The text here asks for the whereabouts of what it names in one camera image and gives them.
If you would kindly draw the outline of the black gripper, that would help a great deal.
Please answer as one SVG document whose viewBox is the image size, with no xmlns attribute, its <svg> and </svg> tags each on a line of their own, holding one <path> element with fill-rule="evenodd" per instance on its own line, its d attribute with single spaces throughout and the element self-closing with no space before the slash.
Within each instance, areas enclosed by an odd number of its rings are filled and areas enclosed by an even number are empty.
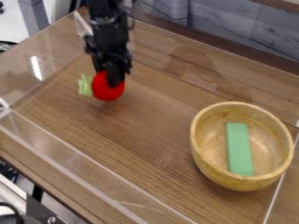
<svg viewBox="0 0 299 224">
<path fill-rule="evenodd" d="M 124 0 L 87 0 L 92 34 L 84 36 L 85 52 L 91 55 L 96 72 L 104 71 L 107 64 L 107 83 L 112 88 L 124 81 L 127 67 L 132 65 L 127 49 L 131 27 L 123 2 Z"/>
</svg>

